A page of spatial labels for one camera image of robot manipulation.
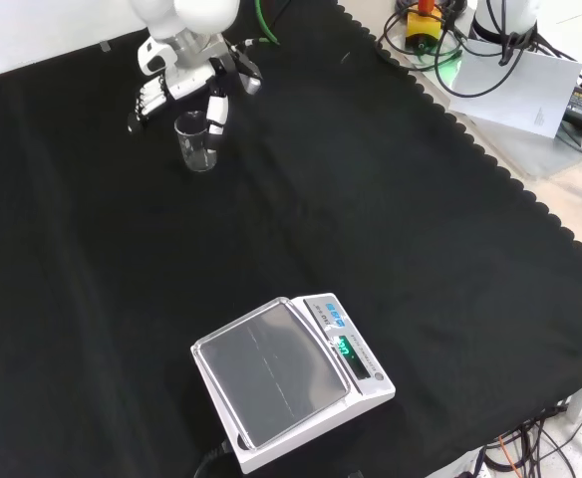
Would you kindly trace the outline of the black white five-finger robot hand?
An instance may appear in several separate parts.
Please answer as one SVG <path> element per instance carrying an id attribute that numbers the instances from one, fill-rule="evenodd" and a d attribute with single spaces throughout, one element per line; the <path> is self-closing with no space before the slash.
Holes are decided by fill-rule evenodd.
<path id="1" fill-rule="evenodd" d="M 136 93 L 128 131 L 140 131 L 148 119 L 170 103 L 209 93 L 203 114 L 206 151 L 219 150 L 228 116 L 228 96 L 220 80 L 233 68 L 229 48 L 220 34 L 182 34 L 165 41 L 148 38 L 138 62 L 149 80 Z"/>

